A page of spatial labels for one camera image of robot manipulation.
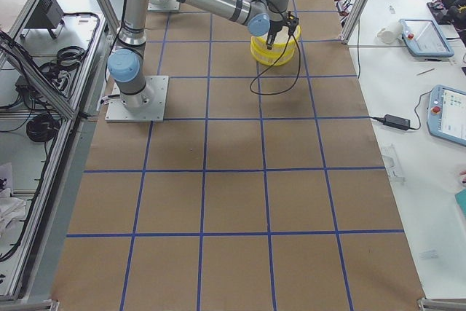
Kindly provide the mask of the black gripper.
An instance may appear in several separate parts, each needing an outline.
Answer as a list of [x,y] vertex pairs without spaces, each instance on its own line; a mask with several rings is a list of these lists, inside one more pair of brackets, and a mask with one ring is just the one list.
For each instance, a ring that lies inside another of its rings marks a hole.
[[266,48],[272,50],[273,44],[275,41],[275,36],[281,31],[281,22],[280,21],[271,21],[269,32],[266,38]]

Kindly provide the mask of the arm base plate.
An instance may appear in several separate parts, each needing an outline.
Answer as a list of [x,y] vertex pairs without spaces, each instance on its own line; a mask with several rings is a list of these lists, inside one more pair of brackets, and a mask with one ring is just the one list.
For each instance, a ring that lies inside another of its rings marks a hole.
[[137,95],[121,95],[117,83],[108,101],[107,122],[162,122],[169,85],[169,76],[145,76],[146,87]]
[[149,0],[149,12],[178,12],[180,3],[176,0]]

